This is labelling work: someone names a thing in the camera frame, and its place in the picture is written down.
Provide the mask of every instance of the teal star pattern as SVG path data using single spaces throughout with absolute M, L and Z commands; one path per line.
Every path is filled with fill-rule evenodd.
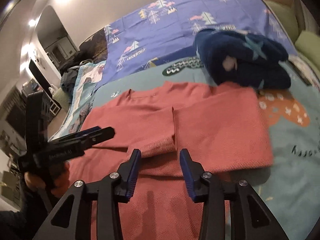
M 259 43 L 255 43 L 254 41 L 250 40 L 247 36 L 245 36 L 246 43 L 243 45 L 253 51 L 252 60 L 256 60 L 259 56 L 267 60 L 266 54 L 264 54 L 261 50 L 263 46 L 263 41 Z

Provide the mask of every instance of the purple blanket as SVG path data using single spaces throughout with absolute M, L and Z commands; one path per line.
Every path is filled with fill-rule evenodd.
M 195 35 L 204 28 L 261 34 L 294 46 L 262 0 L 157 0 L 105 27 L 108 59 L 100 86 L 149 67 L 195 56 Z

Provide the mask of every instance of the ribbed fabric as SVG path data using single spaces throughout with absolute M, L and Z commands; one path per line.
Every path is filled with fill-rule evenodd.
M 129 90 L 93 109 L 82 129 L 97 125 L 114 127 L 116 135 L 72 160 L 70 181 L 100 180 L 127 161 L 134 148 L 141 150 L 134 196 L 119 205 L 125 240 L 198 239 L 202 204 L 187 195 L 179 165 L 182 148 L 214 173 L 272 164 L 256 94 L 233 83 L 210 87 L 165 82 L 150 91 Z

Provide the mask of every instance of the floor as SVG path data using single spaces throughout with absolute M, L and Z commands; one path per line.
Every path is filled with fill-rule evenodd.
M 53 120 L 48 125 L 48 138 L 50 138 L 60 129 L 60 126 L 62 125 L 66 116 L 67 113 L 63 109 L 61 109 L 57 116 L 53 118 Z

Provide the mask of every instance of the hand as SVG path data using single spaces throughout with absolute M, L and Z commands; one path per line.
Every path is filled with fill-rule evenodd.
M 51 193 L 57 197 L 61 198 L 69 188 L 69 176 L 70 176 L 70 164 L 65 163 L 65 172 L 62 173 L 57 179 L 54 180 L 56 187 L 51 190 Z M 24 174 L 25 182 L 28 188 L 32 191 L 37 191 L 38 188 L 45 189 L 44 181 L 37 175 L 34 175 L 30 172 Z

